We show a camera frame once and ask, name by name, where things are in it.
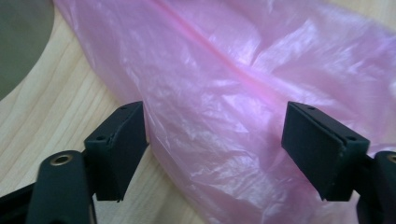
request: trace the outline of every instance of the gray plate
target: gray plate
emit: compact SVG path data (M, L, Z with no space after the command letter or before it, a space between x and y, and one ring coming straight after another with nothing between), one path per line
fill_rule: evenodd
M50 0L0 0L0 100L33 68L54 20Z

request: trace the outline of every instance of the wooden surface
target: wooden surface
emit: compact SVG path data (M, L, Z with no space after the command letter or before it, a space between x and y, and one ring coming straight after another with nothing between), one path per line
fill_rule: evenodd
M394 0L332 0L396 30ZM35 181L49 155L83 140L120 104L89 67L55 11L50 41L27 78L0 102L0 196ZM97 203L99 223L203 223L147 150L122 203Z

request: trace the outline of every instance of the black bracket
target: black bracket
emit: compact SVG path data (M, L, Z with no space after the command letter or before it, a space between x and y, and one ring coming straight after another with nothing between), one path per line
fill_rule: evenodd
M282 147L322 200L360 197L360 223L396 223L396 153L366 155L370 141L311 105L289 102Z
M96 223L92 195L123 199L148 145L143 103L124 105L85 141L42 161L35 184L0 199L0 223Z

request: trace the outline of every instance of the crumpled plastic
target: crumpled plastic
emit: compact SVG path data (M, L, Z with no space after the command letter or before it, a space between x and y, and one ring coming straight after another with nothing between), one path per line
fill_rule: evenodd
M55 0L96 74L209 223L357 223L280 146L287 101L396 145L396 38L315 0Z

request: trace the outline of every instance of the light wood grain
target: light wood grain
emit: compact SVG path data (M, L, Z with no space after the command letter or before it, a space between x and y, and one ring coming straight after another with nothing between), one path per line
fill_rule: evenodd
M396 30L396 1L332 0ZM27 78L0 102L0 196L35 181L49 155L83 140L120 104L55 12L50 41ZM122 203L96 203L100 223L203 223L147 150Z

